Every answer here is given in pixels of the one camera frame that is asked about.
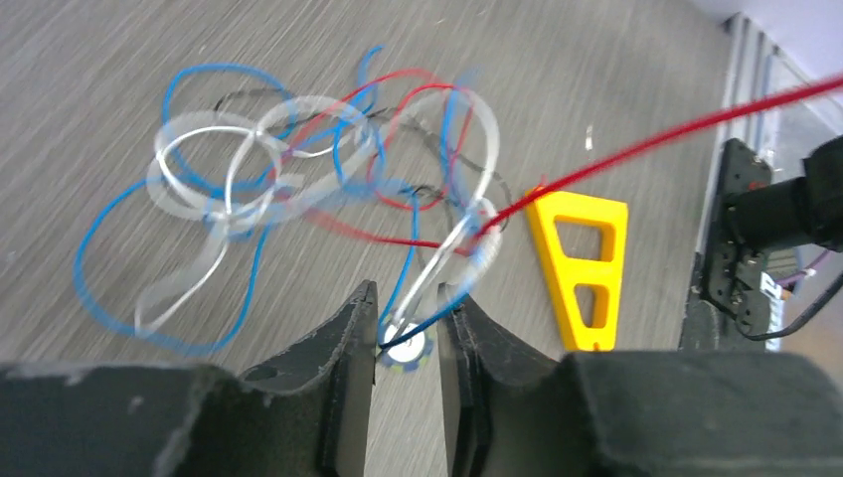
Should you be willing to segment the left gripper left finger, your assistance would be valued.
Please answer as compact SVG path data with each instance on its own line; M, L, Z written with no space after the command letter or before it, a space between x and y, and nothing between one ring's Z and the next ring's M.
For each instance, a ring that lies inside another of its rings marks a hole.
M235 375L208 364L8 363L5 476L360 476L377 286Z

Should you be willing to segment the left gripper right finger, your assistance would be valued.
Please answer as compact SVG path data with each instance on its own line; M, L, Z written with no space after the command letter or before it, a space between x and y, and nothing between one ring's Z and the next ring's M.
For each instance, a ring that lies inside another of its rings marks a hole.
M452 476L838 476L842 397L761 352L553 360L466 298L437 324Z

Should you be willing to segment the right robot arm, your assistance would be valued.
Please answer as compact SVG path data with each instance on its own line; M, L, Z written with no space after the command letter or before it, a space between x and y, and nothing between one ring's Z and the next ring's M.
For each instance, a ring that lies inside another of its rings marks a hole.
M727 224L737 242L757 251L808 243L842 250L842 138L817 147L802 168L800 177L726 199Z

